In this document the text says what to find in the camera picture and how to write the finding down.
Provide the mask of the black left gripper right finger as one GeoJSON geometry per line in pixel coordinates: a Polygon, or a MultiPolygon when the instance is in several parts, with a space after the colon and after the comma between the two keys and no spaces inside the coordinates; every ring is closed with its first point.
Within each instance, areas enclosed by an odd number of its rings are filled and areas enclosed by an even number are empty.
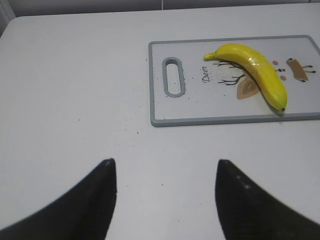
{"type": "Polygon", "coordinates": [[[320,225],[288,207],[221,159],[215,178],[218,219],[227,240],[318,240],[320,225]]]}

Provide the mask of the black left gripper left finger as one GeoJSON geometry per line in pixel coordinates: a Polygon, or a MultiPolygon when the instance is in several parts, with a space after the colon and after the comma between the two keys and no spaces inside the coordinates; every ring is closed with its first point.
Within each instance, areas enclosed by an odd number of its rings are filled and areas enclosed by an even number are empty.
{"type": "Polygon", "coordinates": [[[117,201],[115,160],[105,159],[61,197],[0,231],[2,240],[104,240],[117,201]]]}

